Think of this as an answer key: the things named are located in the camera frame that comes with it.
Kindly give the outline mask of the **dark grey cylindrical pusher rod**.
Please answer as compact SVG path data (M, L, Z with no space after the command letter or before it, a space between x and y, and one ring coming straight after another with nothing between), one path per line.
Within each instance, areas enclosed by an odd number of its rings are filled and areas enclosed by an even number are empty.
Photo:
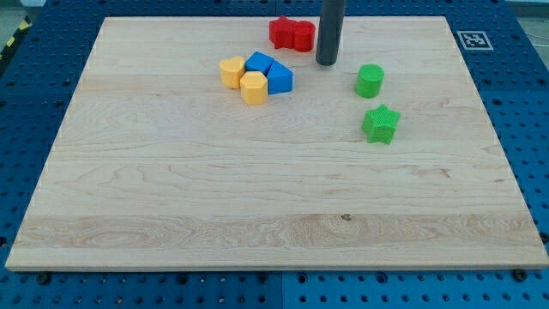
M346 0L323 0L317 36L316 61L322 66L336 63Z

